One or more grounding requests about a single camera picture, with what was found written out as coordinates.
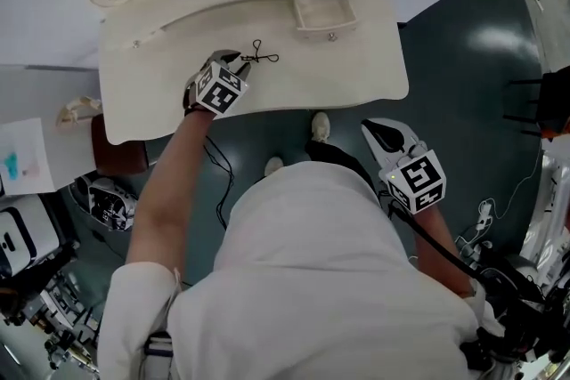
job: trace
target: person's right arm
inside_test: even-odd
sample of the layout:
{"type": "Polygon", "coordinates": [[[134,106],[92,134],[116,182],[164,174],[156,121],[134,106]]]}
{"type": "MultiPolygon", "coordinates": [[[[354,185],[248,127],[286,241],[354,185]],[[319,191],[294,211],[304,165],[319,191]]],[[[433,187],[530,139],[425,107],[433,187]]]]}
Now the person's right arm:
{"type": "MultiPolygon", "coordinates": [[[[415,214],[415,221],[450,253],[460,257],[452,235],[436,205],[415,214]]],[[[473,295],[469,277],[439,254],[419,234],[416,234],[419,270],[461,298],[473,295]]]]}

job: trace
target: forearm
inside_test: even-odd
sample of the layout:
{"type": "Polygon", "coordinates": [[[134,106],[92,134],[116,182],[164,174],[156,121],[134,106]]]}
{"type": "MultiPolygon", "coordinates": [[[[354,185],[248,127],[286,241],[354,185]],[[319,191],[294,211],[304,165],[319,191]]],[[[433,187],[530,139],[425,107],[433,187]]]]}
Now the forearm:
{"type": "MultiPolygon", "coordinates": [[[[453,255],[460,257],[452,235],[436,205],[415,214],[414,219],[440,245],[453,255]]],[[[468,275],[441,256],[418,234],[416,234],[416,250],[421,272],[437,280],[462,298],[472,295],[468,275]]]]}
{"type": "Polygon", "coordinates": [[[169,270],[183,269],[192,200],[213,117],[191,113],[160,156],[136,208],[127,263],[155,262],[169,270]]]}

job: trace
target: sheet of paper with blue stain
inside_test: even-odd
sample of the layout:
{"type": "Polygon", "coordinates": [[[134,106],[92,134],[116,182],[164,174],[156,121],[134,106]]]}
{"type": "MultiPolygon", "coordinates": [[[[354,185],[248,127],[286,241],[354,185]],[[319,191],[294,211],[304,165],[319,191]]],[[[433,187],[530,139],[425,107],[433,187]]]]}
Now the sheet of paper with blue stain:
{"type": "Polygon", "coordinates": [[[8,177],[11,181],[18,179],[18,156],[15,152],[4,159],[4,166],[8,169],[8,177]]]}

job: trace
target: black pants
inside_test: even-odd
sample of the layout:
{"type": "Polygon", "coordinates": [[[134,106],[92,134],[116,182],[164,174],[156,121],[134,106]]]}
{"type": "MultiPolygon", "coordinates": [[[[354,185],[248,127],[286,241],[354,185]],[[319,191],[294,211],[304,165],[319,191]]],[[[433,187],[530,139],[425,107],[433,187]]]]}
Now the black pants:
{"type": "Polygon", "coordinates": [[[343,150],[337,148],[336,146],[332,146],[327,144],[326,142],[318,142],[310,140],[305,145],[305,152],[309,155],[313,162],[325,162],[325,163],[333,163],[335,165],[341,165],[344,168],[348,168],[353,170],[357,173],[360,177],[362,177],[374,193],[374,184],[372,183],[372,179],[364,167],[360,164],[356,158],[349,156],[343,150]]]}

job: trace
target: shirt sleeve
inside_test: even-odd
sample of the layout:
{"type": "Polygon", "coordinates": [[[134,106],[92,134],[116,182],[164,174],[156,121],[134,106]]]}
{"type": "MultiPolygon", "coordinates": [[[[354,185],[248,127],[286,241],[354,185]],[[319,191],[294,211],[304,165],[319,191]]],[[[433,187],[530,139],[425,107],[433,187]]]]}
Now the shirt sleeve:
{"type": "Polygon", "coordinates": [[[97,358],[101,378],[138,378],[143,347],[166,323],[179,284],[157,263],[130,263],[115,271],[103,313],[97,358]]]}

